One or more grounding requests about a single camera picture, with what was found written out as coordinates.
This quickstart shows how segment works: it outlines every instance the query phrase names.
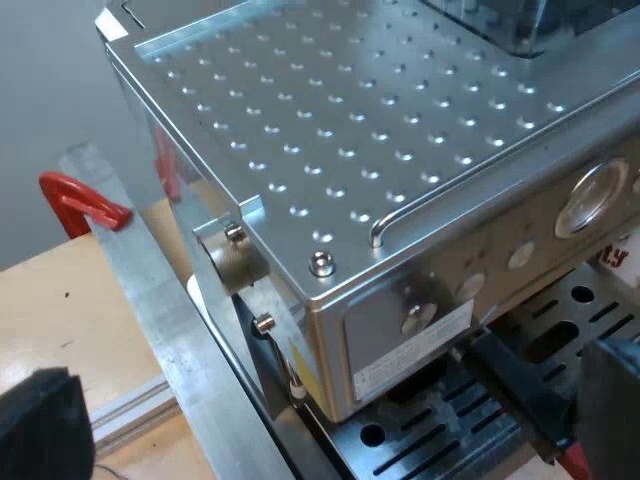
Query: cable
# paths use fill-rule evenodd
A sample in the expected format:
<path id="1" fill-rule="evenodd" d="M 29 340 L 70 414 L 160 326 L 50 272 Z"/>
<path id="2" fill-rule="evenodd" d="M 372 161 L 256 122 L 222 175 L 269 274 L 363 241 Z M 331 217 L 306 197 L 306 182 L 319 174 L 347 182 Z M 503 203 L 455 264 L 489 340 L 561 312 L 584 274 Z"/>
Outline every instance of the cable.
<path id="1" fill-rule="evenodd" d="M 111 475 L 113 475 L 114 477 L 116 477 L 118 480 L 129 480 L 128 477 L 125 477 L 124 475 L 120 475 L 118 472 L 116 472 L 113 468 L 111 467 L 107 467 L 106 465 L 101 465 L 99 463 L 96 463 L 94 465 L 94 468 L 101 468 L 102 470 L 106 470 L 107 472 L 109 472 Z"/>

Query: warning label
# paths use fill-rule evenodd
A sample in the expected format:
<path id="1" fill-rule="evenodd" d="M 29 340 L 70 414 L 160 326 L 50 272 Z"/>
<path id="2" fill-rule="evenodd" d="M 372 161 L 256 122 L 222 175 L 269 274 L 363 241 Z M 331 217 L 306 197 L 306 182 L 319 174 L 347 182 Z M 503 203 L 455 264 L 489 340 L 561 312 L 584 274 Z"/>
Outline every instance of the warning label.
<path id="1" fill-rule="evenodd" d="M 353 376 L 356 398 L 360 400 L 365 397 L 464 332 L 471 326 L 472 313 L 473 299 L 356 372 Z"/>

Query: stainless steel housing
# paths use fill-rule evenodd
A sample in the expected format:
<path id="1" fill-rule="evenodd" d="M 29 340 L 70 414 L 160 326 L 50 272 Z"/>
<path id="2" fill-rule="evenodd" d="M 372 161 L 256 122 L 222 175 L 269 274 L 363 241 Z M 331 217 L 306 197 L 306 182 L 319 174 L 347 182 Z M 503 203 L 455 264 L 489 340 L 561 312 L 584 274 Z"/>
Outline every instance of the stainless steel housing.
<path id="1" fill-rule="evenodd" d="M 283 299 L 279 315 L 253 313 L 273 316 L 332 421 L 637 223 L 638 9 L 523 60 L 412 0 L 152 3 L 115 4 L 98 24 L 160 150 L 173 149 L 169 196 L 196 270 L 212 267 L 194 230 L 206 244 L 242 228 L 267 266 L 260 291 Z M 560 238 L 580 179 L 612 161 L 626 173 L 605 214 Z M 205 208 L 217 220 L 201 226 Z M 310 269 L 317 252 L 331 274 Z M 231 291 L 262 305 L 255 287 Z M 358 390 L 359 372 L 426 331 L 403 328 L 416 312 L 436 326 L 471 306 L 472 324 Z"/>

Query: drip tray grate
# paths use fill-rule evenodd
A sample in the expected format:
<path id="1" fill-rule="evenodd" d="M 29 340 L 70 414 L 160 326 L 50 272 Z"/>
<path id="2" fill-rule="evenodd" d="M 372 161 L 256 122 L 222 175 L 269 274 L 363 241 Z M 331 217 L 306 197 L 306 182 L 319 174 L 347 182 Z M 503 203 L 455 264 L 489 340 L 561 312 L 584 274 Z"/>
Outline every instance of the drip tray grate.
<path id="1" fill-rule="evenodd" d="M 584 264 L 492 324 L 560 395 L 571 395 L 583 346 L 640 334 L 640 309 Z M 485 388 L 445 356 L 347 422 L 323 424 L 358 479 L 477 479 L 524 439 Z"/>

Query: pressure gauge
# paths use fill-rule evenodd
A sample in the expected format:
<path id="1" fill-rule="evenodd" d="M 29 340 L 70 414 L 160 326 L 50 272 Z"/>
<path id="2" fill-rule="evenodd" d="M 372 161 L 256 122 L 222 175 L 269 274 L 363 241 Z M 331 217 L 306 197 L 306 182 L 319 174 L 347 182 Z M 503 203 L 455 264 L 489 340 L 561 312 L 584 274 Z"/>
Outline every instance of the pressure gauge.
<path id="1" fill-rule="evenodd" d="M 592 224 L 618 198 L 628 165 L 621 159 L 600 164 L 586 173 L 571 191 L 556 220 L 558 238 L 570 238 Z"/>

